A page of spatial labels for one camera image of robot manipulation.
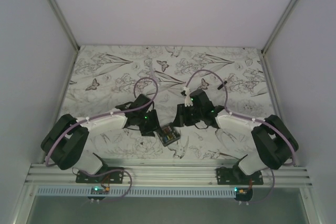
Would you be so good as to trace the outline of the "aluminium mounting rail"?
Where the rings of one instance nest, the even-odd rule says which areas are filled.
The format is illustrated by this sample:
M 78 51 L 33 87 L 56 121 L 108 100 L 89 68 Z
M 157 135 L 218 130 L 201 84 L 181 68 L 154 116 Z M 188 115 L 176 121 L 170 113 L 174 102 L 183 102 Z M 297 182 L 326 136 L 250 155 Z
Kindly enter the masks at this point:
M 131 174 L 124 176 L 124 185 L 130 181 L 135 186 L 217 186 L 215 170 L 231 167 L 233 160 L 227 159 L 112 159 L 110 165 L 123 167 Z M 46 167 L 32 164 L 25 179 L 26 184 L 35 185 L 74 185 L 75 169 L 60 170 L 58 167 Z M 275 183 L 277 188 L 312 187 L 308 171 L 304 167 L 285 166 L 273 173 L 261 172 L 263 187 Z

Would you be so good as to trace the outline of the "right green controller board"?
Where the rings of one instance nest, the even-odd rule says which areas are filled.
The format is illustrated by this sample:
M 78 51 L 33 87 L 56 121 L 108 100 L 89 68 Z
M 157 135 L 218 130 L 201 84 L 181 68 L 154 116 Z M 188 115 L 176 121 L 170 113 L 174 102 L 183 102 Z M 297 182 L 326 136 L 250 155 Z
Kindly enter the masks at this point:
M 245 202 L 247 205 L 249 205 L 249 202 L 251 201 L 253 197 L 253 189 L 252 188 L 234 188 L 235 191 L 235 200 L 242 204 Z

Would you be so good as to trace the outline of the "aluminium frame post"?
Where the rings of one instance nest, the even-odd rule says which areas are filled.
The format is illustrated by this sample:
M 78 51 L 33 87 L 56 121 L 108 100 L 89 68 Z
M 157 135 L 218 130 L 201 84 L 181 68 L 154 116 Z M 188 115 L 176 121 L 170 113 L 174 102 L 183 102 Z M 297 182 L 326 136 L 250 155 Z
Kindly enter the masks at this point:
M 278 34 L 281 32 L 283 26 L 287 22 L 288 18 L 290 17 L 291 13 L 296 8 L 297 4 L 300 0 L 290 0 L 288 5 L 286 6 L 284 12 L 281 14 L 276 26 L 274 27 L 271 35 L 267 39 L 263 49 L 261 50 L 262 55 L 264 56 L 267 51 L 270 49 L 272 44 L 274 43 L 275 39 L 277 38 Z
M 78 45 L 73 32 L 71 31 L 70 26 L 68 25 L 68 22 L 65 19 L 65 16 L 59 7 L 58 3 L 56 0 L 47 0 L 48 4 L 50 5 L 52 11 L 54 12 L 59 24 L 61 25 L 63 31 L 65 32 L 70 44 L 74 48 L 75 51 L 79 51 L 80 46 Z

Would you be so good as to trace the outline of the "green controller board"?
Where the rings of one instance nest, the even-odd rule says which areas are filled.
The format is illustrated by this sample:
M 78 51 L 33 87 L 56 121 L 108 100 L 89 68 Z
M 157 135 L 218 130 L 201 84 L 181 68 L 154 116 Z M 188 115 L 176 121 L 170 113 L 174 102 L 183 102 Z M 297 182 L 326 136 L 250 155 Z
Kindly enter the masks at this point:
M 104 200 L 109 194 L 109 187 L 93 186 L 90 190 L 88 199 L 90 200 L 90 203 L 99 203 Z
M 245 202 L 247 205 L 249 205 L 249 202 L 251 201 L 253 197 L 253 189 L 252 188 L 234 188 L 235 191 L 235 200 L 242 204 Z

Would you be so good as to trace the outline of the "left green controller board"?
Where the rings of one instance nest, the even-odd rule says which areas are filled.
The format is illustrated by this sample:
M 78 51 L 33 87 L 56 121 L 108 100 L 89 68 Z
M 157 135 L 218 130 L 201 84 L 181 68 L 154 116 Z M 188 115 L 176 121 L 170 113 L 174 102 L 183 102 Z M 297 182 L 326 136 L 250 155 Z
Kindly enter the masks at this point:
M 90 200 L 90 203 L 99 203 L 104 200 L 109 194 L 109 187 L 93 186 L 90 190 L 88 199 Z

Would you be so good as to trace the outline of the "small black screwdriver bit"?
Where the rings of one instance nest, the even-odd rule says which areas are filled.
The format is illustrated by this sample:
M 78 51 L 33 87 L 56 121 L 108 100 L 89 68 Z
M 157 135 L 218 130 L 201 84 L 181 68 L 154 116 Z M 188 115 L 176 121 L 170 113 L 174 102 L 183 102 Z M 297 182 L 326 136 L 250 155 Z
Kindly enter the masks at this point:
M 222 89 L 225 85 L 227 84 L 227 81 L 224 81 L 222 84 L 220 84 L 217 89 L 220 90 Z

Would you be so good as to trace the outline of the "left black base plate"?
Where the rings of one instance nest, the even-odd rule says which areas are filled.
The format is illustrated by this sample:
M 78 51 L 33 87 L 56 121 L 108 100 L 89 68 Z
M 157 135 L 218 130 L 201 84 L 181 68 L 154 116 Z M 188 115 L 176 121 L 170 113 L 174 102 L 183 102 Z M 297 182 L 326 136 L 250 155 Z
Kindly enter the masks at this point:
M 77 184 L 122 184 L 123 175 L 123 167 L 107 167 L 100 169 L 94 176 L 78 172 L 75 182 Z

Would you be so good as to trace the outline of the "silver open-end wrench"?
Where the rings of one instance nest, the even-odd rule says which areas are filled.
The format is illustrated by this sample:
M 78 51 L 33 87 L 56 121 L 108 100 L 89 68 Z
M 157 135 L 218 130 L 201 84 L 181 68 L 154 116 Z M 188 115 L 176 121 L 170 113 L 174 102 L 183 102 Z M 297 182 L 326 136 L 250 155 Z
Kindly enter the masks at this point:
M 148 59 L 144 60 L 144 65 L 149 69 L 151 77 L 152 77 L 152 78 L 156 81 L 156 83 L 160 86 L 161 83 L 160 83 L 159 79 L 156 77 L 156 74 L 155 74 L 155 71 L 154 71 L 154 68 L 153 68 L 152 59 L 151 59 L 151 58 L 148 58 Z

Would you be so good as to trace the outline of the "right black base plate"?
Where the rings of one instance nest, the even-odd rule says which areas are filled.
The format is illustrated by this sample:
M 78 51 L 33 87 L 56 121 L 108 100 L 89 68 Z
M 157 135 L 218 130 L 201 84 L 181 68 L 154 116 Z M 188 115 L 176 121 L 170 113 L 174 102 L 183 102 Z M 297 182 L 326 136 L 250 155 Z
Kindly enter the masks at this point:
M 245 175 L 238 168 L 220 167 L 215 170 L 218 185 L 263 185 L 261 171 L 254 172 L 252 175 Z

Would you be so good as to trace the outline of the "left aluminium frame post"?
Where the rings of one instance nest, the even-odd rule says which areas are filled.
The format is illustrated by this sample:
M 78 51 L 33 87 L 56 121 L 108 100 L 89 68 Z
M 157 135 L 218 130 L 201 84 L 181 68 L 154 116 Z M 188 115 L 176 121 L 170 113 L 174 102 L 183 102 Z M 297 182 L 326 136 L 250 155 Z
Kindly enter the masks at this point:
M 59 24 L 61 25 L 63 31 L 65 32 L 70 44 L 74 48 L 75 51 L 79 51 L 80 46 L 78 45 L 73 32 L 71 31 L 70 26 L 68 25 L 68 22 L 65 19 L 65 16 L 59 7 L 58 3 L 56 0 L 47 0 L 48 4 L 50 5 L 52 11 L 54 12 Z

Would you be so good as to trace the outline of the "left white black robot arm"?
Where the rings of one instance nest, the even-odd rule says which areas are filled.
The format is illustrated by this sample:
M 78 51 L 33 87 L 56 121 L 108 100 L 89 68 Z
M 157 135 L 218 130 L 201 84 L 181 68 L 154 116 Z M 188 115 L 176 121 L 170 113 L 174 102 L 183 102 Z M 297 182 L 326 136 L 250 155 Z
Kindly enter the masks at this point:
M 57 166 L 61 170 L 74 168 L 88 175 L 95 183 L 103 182 L 107 177 L 106 164 L 97 154 L 85 150 L 87 140 L 129 126 L 139 127 L 143 134 L 151 131 L 146 129 L 147 126 L 156 130 L 159 126 L 157 117 L 153 123 L 148 122 L 148 109 L 153 104 L 153 99 L 140 94 L 133 102 L 92 117 L 75 118 L 64 114 L 41 143 L 41 149 L 46 154 L 45 165 Z

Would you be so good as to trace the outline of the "right aluminium frame post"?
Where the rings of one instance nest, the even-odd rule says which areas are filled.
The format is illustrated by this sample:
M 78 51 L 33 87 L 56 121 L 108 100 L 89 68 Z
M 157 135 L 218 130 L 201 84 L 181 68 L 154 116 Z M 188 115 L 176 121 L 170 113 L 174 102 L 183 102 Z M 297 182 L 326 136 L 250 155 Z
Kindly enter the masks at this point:
M 276 26 L 274 27 L 271 35 L 267 39 L 263 49 L 261 50 L 262 55 L 264 56 L 267 51 L 270 49 L 272 44 L 274 43 L 275 39 L 277 38 L 278 34 L 281 32 L 283 26 L 287 22 L 288 18 L 290 17 L 291 13 L 296 8 L 297 4 L 300 0 L 290 0 L 288 5 L 286 6 L 284 12 L 281 14 Z

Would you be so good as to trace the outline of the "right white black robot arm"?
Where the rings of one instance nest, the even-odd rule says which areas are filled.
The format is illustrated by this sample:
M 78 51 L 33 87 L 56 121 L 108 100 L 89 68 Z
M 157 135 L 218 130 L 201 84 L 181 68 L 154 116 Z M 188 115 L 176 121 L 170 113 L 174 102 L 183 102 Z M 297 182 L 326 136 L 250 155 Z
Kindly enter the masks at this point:
M 202 89 L 190 91 L 185 87 L 182 95 L 184 102 L 177 105 L 174 126 L 203 122 L 207 127 L 237 131 L 253 139 L 256 150 L 244 155 L 229 170 L 236 183 L 245 184 L 255 172 L 278 170 L 288 159 L 295 158 L 299 145 L 278 116 L 252 118 L 224 105 L 214 106 Z

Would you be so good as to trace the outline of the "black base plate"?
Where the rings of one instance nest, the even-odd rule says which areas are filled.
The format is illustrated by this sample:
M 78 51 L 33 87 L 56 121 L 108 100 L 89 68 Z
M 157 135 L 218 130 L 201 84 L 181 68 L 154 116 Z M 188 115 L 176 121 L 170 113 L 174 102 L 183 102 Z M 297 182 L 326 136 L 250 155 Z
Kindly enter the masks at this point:
M 220 167 L 215 170 L 218 185 L 263 185 L 261 171 L 254 172 L 252 175 L 245 175 L 238 168 Z
M 122 184 L 123 175 L 123 167 L 107 167 L 100 169 L 94 176 L 78 172 L 75 182 L 77 184 Z

